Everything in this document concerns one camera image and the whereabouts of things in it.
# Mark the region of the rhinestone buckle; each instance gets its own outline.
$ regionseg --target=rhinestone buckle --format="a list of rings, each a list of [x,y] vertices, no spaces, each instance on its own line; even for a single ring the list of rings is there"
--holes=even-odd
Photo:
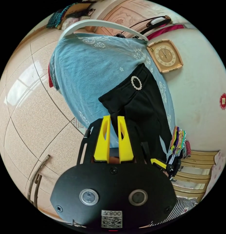
[[[135,79],[137,79],[137,80],[139,81],[139,83],[140,83],[140,87],[139,87],[139,88],[136,87],[136,86],[134,85],[134,80],[135,80]],[[131,78],[131,83],[132,83],[132,86],[133,86],[136,90],[141,90],[141,89],[142,89],[142,84],[141,84],[141,81],[140,81],[140,79],[139,79],[138,77],[133,76],[133,77]]]

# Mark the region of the tan clock frame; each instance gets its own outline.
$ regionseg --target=tan clock frame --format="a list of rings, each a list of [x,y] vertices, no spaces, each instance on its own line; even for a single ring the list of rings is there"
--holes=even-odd
[[[176,56],[178,57],[178,63],[175,64],[175,65],[170,66],[167,69],[162,69],[161,68],[160,64],[158,63],[157,59],[154,56],[154,53],[151,51],[151,47],[153,47],[154,45],[159,45],[159,44],[162,45],[163,43],[168,43],[169,46],[174,50]],[[167,73],[167,72],[175,71],[177,69],[180,69],[183,66],[183,61],[182,61],[182,58],[180,56],[180,53],[178,52],[178,50],[177,50],[176,46],[174,45],[174,43],[169,39],[163,39],[163,40],[152,42],[151,44],[148,45],[147,50],[148,50],[151,58],[153,59],[155,65],[157,66],[160,73]]]

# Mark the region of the striped fabric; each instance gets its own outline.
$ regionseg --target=striped fabric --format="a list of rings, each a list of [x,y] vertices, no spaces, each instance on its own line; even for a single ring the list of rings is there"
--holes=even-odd
[[[153,222],[151,222],[150,226],[155,226],[158,224],[168,222],[172,219],[175,219],[175,218],[179,217],[180,215],[185,214],[186,212],[188,212],[192,208],[194,208],[197,204],[198,204],[198,201],[196,198],[186,199],[184,197],[177,197],[177,203],[176,203],[174,209],[172,210],[172,212],[169,214],[169,216],[164,221],[162,221],[160,223],[153,224]]]

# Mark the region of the pink cloth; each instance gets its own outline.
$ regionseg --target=pink cloth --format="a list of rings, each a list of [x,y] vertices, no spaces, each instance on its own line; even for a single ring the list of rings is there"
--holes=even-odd
[[[150,34],[149,36],[147,36],[147,38],[148,38],[149,40],[151,40],[151,39],[153,39],[154,37],[157,37],[157,36],[159,36],[159,35],[161,35],[161,34],[163,34],[163,33],[165,33],[165,32],[170,32],[170,31],[173,31],[173,30],[183,29],[183,28],[184,28],[183,25],[173,25],[173,26],[169,26],[169,27],[166,27],[166,28],[164,28],[164,29],[160,29],[160,30],[158,30],[158,31],[156,31],[156,32],[154,32],[154,33],[152,33],[152,34]]]
[[[217,182],[219,176],[221,175],[223,169],[224,169],[224,166],[225,166],[225,163],[226,163],[226,158],[222,157],[221,156],[221,151],[219,151],[215,157],[214,157],[214,161],[215,161],[215,165],[213,165],[212,167],[212,174],[211,174],[211,179],[210,179],[210,182],[207,186],[207,189],[206,189],[206,193],[205,195],[203,196],[202,199],[204,199],[206,197],[206,195],[209,193],[209,191],[213,188],[213,186],[215,185],[215,183]]]

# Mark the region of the red wall decoration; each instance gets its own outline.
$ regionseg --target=red wall decoration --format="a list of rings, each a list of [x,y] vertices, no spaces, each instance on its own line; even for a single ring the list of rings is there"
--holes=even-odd
[[[224,93],[221,97],[220,97],[220,107],[225,110],[226,109],[226,93]]]

